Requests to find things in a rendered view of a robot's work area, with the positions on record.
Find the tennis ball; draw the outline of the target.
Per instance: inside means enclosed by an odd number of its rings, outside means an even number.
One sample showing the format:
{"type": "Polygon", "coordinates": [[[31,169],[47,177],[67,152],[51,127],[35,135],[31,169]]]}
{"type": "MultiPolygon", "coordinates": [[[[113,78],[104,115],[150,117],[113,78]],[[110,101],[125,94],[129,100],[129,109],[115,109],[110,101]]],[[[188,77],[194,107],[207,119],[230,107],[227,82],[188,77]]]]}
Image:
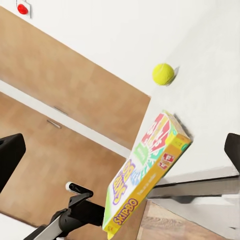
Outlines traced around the tennis ball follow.
{"type": "Polygon", "coordinates": [[[174,69],[167,63],[161,63],[152,72],[152,78],[161,86],[166,86],[172,82],[175,76],[174,69]]]}

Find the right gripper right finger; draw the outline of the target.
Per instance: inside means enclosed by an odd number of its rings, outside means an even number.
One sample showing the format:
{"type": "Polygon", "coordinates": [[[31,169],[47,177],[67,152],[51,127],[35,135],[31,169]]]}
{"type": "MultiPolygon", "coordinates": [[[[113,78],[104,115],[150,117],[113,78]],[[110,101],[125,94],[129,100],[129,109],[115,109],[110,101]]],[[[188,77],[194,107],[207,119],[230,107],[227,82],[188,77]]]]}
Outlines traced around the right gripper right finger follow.
{"type": "Polygon", "coordinates": [[[240,135],[235,133],[229,133],[227,135],[224,151],[234,166],[240,173],[240,135]]]}

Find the board game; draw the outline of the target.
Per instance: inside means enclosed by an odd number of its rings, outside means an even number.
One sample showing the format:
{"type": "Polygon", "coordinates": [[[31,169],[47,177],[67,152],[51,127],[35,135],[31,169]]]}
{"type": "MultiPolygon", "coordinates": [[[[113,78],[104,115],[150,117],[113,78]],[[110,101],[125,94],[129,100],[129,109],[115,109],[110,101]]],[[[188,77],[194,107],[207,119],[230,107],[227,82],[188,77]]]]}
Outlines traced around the board game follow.
{"type": "Polygon", "coordinates": [[[190,137],[163,110],[107,189],[102,229],[108,240],[120,230],[187,146],[190,137]]]}

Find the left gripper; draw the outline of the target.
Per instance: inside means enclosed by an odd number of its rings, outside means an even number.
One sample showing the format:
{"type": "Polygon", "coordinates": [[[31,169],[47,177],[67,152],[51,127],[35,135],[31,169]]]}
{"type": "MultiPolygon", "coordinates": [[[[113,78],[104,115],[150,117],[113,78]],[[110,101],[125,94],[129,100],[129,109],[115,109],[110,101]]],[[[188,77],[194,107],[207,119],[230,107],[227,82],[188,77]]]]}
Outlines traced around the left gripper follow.
{"type": "Polygon", "coordinates": [[[86,224],[98,227],[103,225],[105,208],[89,201],[89,197],[88,192],[70,197],[65,219],[71,229],[75,230],[86,224]]]}

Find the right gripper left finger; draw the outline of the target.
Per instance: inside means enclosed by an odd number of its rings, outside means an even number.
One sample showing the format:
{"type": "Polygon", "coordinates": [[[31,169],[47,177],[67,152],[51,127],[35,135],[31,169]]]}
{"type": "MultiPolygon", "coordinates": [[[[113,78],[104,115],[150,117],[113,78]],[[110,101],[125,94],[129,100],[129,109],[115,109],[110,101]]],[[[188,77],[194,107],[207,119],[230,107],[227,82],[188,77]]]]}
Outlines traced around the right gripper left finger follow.
{"type": "Polygon", "coordinates": [[[0,138],[0,193],[26,153],[22,133],[0,138]]]}

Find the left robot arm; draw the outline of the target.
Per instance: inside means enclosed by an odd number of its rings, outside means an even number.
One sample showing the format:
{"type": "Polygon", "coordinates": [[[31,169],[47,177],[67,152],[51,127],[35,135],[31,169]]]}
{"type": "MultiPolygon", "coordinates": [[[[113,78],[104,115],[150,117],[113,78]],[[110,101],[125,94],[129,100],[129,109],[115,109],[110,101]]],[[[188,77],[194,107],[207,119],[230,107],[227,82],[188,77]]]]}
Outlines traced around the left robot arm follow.
{"type": "Polygon", "coordinates": [[[103,225],[105,208],[88,200],[94,192],[72,181],[65,187],[76,194],[70,197],[68,208],[58,210],[49,225],[42,224],[23,240],[57,240],[86,224],[103,225]]]}

